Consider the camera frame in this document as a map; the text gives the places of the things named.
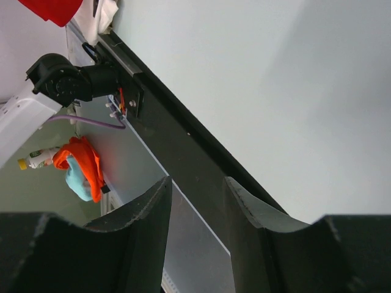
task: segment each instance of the red fabric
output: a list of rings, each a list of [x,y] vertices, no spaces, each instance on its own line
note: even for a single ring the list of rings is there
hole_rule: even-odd
[[[78,11],[82,0],[19,0],[45,21],[65,26]]]
[[[67,157],[72,155],[78,162],[81,171],[91,185],[92,200],[98,203],[101,200],[101,188],[104,185],[103,174],[100,168],[100,157],[92,145],[83,136],[81,139],[72,137],[53,157],[55,168],[66,170],[69,168]]]

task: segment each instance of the white cloth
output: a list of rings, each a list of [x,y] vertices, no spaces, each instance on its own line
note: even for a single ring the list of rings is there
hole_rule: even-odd
[[[97,12],[93,17],[93,0],[83,0],[73,18],[88,44],[95,46],[98,43],[98,34],[105,33],[117,11],[118,6],[114,0],[99,0]]]

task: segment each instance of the cable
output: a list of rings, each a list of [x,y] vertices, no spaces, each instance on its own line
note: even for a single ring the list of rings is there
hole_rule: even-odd
[[[73,115],[57,115],[57,116],[53,116],[53,117],[49,118],[47,121],[55,121],[55,120],[61,120],[61,119],[69,119],[69,120],[73,119],[76,121],[80,121],[80,122],[84,122],[84,123],[88,123],[88,124],[92,124],[92,125],[97,125],[97,126],[102,126],[102,127],[107,127],[107,128],[125,129],[126,128],[125,124],[123,124],[123,122],[119,119],[119,117],[116,117],[116,118],[117,118],[118,122],[121,123],[122,125],[113,125],[113,124],[100,122],[100,121],[96,121],[96,120],[92,120],[92,119],[88,119],[88,118],[84,118],[84,117],[73,116]]]

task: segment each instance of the yellow bottle cap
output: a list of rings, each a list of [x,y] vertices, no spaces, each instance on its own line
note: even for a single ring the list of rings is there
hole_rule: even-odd
[[[27,164],[26,164],[26,161],[24,159],[19,159],[18,163],[19,163],[20,170],[27,169]]]

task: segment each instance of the plastic bottle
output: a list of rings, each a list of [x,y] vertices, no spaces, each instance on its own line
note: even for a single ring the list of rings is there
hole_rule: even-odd
[[[28,157],[18,160],[20,170],[27,168],[37,169],[53,164],[53,157],[59,150],[59,147],[55,147],[33,151]]]

